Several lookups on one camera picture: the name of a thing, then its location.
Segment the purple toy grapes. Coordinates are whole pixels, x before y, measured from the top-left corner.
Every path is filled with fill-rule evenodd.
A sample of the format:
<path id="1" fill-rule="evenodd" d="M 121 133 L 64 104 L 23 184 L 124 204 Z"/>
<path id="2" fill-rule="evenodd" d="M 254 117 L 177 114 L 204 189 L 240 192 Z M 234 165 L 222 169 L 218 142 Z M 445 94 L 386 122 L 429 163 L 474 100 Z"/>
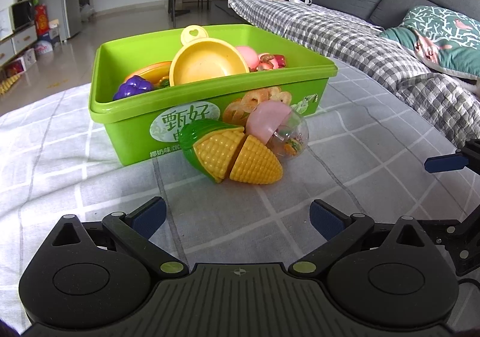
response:
<path id="1" fill-rule="evenodd" d="M 143 79 L 139 75 L 134 75 L 120 85 L 113 96 L 113 100 L 117 101 L 130 96 L 137 96 L 142 93 L 151 92 L 153 90 L 154 85 L 151 82 Z"/>

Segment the orange yellow toy slice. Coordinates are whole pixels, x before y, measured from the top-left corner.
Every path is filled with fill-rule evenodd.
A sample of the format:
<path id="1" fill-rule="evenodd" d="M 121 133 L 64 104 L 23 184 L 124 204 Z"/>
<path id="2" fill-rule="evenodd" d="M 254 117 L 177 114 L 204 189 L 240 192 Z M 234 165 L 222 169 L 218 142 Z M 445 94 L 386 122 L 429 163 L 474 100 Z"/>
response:
<path id="1" fill-rule="evenodd" d="M 152 83 L 155 88 L 167 86 L 169 85 L 169 72 L 171 64 L 171 61 L 167 61 L 157 62 L 145 66 L 125 77 L 124 82 L 126 83 L 132 77 L 138 76 Z"/>

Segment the yellow plastic toy bowl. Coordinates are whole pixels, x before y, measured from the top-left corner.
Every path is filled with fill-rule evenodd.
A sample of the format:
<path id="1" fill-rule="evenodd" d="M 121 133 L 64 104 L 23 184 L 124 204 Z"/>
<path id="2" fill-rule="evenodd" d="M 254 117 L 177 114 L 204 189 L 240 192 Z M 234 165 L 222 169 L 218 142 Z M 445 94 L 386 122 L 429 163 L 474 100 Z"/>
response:
<path id="1" fill-rule="evenodd" d="M 180 41 L 182 47 L 169 69 L 171 87 L 250 72 L 233 45 L 211 38 L 202 26 L 184 28 Z"/>

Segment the orange small figurine toy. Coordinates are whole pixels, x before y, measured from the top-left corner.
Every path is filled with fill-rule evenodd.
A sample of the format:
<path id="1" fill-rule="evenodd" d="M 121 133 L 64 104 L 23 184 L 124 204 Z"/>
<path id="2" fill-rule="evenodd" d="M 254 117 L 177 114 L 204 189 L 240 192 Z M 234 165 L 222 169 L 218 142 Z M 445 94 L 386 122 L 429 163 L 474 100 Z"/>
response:
<path id="1" fill-rule="evenodd" d="M 270 53 L 259 54 L 259 64 L 256 69 L 258 71 L 276 70 L 279 68 L 276 57 Z"/>

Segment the pink pig toy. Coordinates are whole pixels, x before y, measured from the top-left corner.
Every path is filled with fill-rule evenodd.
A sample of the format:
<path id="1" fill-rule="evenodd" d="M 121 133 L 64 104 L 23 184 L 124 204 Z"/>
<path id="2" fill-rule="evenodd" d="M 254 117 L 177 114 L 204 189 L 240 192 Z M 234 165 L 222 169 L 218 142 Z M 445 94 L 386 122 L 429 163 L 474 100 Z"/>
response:
<path id="1" fill-rule="evenodd" d="M 247 63 L 249 70 L 256 71 L 260 63 L 257 52 L 252 47 L 246 45 L 237 46 L 236 49 L 244 59 L 245 63 Z"/>

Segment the grey plaid blanket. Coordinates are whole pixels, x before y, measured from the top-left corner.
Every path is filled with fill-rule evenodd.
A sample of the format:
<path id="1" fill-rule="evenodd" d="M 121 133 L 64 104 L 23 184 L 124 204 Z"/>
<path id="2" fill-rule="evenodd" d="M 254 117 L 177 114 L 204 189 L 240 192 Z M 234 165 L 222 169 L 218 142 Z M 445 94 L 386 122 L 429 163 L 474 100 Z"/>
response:
<path id="1" fill-rule="evenodd" d="M 479 137 L 479 99 L 430 70 L 380 29 L 349 14 L 285 0 L 226 1 L 248 23 L 366 73 L 412 107 L 457 147 Z"/>

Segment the grey checked table cloth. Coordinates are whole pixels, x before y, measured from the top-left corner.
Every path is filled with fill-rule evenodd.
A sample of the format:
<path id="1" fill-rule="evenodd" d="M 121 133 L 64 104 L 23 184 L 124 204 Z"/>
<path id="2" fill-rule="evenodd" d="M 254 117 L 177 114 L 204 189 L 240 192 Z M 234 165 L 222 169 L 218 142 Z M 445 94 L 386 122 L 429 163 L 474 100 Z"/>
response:
<path id="1" fill-rule="evenodd" d="M 156 235 L 189 264 L 292 260 L 320 244 L 308 206 L 322 199 L 377 221 L 464 218 L 479 204 L 470 170 L 429 174 L 428 157 L 452 146 L 371 78 L 343 69 L 307 119 L 309 144 L 274 166 L 261 157 L 244 179 L 221 182 L 182 152 L 122 166 L 75 88 L 1 119 L 1 318 L 22 329 L 20 274 L 55 222 L 97 221 L 153 196 L 168 205 Z"/>

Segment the toy corn green half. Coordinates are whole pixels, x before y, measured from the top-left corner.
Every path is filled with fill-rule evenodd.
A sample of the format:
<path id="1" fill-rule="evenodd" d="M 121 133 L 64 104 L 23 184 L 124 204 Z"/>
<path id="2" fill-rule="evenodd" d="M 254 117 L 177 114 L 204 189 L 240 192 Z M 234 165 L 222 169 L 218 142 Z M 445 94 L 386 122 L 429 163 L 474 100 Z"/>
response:
<path id="1" fill-rule="evenodd" d="M 191 166 L 212 181 L 222 182 L 244 137 L 242 126 L 202 119 L 182 128 L 179 145 Z"/>

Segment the toy corn tip half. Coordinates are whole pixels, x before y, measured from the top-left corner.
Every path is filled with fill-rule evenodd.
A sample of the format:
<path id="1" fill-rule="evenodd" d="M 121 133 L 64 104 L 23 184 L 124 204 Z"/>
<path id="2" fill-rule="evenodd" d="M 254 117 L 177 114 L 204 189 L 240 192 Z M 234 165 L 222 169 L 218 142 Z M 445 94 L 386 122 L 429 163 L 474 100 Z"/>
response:
<path id="1" fill-rule="evenodd" d="M 277 156 L 253 135 L 248 135 L 229 173 L 229 179 L 254 185 L 279 181 L 283 167 Z"/>

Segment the teal patterned pillow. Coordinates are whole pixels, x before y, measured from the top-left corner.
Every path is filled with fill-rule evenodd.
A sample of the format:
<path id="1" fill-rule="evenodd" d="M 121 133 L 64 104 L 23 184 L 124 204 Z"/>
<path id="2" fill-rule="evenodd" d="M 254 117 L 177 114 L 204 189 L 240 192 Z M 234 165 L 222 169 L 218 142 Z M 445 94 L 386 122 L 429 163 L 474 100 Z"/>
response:
<path id="1" fill-rule="evenodd" d="M 399 43 L 434 71 L 479 79 L 479 21 L 440 7 L 408 10 L 401 24 L 380 36 Z"/>

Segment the pink clear capsule ball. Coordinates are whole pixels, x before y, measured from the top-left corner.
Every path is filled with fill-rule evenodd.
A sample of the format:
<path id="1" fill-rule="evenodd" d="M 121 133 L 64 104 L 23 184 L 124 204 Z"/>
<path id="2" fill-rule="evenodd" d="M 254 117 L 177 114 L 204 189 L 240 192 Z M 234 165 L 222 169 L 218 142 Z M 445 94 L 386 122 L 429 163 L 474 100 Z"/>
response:
<path id="1" fill-rule="evenodd" d="M 299 156 L 309 141 L 304 117 L 280 101 L 258 104 L 247 119 L 246 131 L 281 160 Z"/>

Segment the green plastic storage bin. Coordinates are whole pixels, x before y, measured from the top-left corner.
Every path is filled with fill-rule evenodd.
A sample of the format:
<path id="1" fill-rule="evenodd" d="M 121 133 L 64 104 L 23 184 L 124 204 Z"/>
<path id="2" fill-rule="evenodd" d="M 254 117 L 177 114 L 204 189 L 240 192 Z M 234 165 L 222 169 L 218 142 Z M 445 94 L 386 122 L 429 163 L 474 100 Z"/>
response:
<path id="1" fill-rule="evenodd" d="M 132 165 L 179 150 L 180 129 L 194 120 L 222 119 L 233 102 L 254 90 L 278 87 L 302 115 L 317 110 L 335 63 L 314 51 L 261 30 L 233 24 L 207 26 L 211 38 L 233 46 L 247 45 L 259 53 L 285 57 L 286 67 L 220 77 L 210 81 L 167 87 L 115 100 L 125 78 L 144 66 L 171 61 L 181 49 L 178 29 L 135 35 L 102 44 L 96 52 L 89 96 L 89 112 L 102 124 L 120 163 Z"/>

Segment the white wooden tv cabinet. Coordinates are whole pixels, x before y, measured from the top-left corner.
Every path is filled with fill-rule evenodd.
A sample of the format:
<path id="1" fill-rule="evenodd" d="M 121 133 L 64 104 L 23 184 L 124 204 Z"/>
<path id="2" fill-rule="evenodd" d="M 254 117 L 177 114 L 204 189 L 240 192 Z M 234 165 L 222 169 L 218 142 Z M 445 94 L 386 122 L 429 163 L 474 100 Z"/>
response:
<path id="1" fill-rule="evenodd" d="M 6 64 L 18 57 L 25 49 L 31 47 L 38 39 L 36 27 L 30 25 L 14 33 L 1 42 L 1 60 L 0 66 L 3 68 Z"/>

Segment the red gift box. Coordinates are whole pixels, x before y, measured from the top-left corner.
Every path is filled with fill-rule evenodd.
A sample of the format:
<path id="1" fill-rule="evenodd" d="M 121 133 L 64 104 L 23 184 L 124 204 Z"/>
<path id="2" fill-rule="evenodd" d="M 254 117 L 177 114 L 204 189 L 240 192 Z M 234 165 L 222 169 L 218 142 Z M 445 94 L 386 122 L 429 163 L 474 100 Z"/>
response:
<path id="1" fill-rule="evenodd" d="M 34 20 L 38 36 L 42 36 L 49 31 L 49 18 L 47 16 L 47 7 L 45 5 L 34 6 Z"/>

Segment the white microwave oven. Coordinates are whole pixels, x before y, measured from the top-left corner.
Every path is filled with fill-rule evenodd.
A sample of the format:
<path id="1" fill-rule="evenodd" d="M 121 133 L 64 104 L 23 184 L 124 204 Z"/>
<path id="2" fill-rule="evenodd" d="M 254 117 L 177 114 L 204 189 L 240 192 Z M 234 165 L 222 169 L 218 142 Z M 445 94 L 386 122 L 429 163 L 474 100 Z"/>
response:
<path id="1" fill-rule="evenodd" d="M 1 10 L 1 40 L 32 23 L 34 23 L 34 9 L 31 0 L 8 6 Z"/>

